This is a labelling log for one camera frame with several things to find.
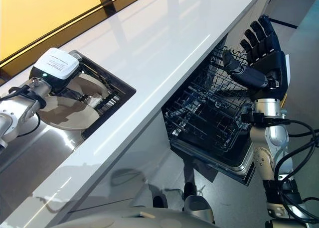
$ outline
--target dishwasher rack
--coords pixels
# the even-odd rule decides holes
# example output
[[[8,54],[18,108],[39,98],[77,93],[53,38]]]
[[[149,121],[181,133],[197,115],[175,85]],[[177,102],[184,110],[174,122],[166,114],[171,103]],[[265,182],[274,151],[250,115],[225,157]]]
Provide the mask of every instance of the dishwasher rack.
[[[162,112],[172,147],[247,184],[251,175],[246,175],[248,170],[253,173],[254,166],[250,125],[241,121],[241,114],[252,103],[247,88],[223,70],[226,49],[216,46],[165,103]],[[247,65],[245,55],[232,54]]]
[[[234,82],[223,70],[222,53],[215,48],[210,61],[194,76],[181,95],[173,96],[170,106],[163,110],[170,137],[182,137],[200,147],[215,152],[228,152],[240,131],[248,125],[241,122],[241,113],[251,106],[245,87]],[[240,53],[235,59],[246,64]]]

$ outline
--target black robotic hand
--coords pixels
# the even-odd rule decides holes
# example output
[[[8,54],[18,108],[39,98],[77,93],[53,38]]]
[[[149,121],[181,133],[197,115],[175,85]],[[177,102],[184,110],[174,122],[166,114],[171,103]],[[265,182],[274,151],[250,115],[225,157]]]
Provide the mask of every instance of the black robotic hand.
[[[247,87],[252,101],[257,99],[282,100],[288,88],[285,54],[280,49],[277,35],[266,15],[250,24],[255,34],[247,29],[241,46],[247,52],[248,66],[241,65],[226,50],[224,69],[237,83]]]

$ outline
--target wire rack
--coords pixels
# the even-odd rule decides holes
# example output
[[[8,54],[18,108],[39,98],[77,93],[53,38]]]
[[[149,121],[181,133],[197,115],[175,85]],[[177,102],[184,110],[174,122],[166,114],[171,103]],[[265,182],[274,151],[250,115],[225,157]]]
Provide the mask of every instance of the wire rack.
[[[241,113],[251,104],[246,88],[223,70],[225,49],[215,48],[163,107],[170,139],[178,137],[206,151],[225,153],[233,147],[238,134],[247,130]],[[233,55],[247,64],[239,52]]]

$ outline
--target silver metal joint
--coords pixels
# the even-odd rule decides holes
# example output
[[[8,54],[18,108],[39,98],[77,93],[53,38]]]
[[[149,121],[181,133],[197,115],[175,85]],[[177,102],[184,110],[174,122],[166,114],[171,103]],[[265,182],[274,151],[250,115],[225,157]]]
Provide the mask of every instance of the silver metal joint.
[[[267,117],[282,117],[280,100],[278,99],[255,100],[255,111],[263,113]]]

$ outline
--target dishwasher basket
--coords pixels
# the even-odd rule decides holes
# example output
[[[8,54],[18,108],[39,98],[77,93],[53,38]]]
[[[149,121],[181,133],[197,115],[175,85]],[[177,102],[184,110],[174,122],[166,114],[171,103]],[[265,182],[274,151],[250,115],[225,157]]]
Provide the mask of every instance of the dishwasher basket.
[[[225,49],[213,49],[162,112],[171,146],[206,162],[221,161],[227,170],[242,166],[250,148],[249,125],[241,121],[241,114],[252,103],[247,89],[223,70]],[[233,55],[247,64],[239,52]]]

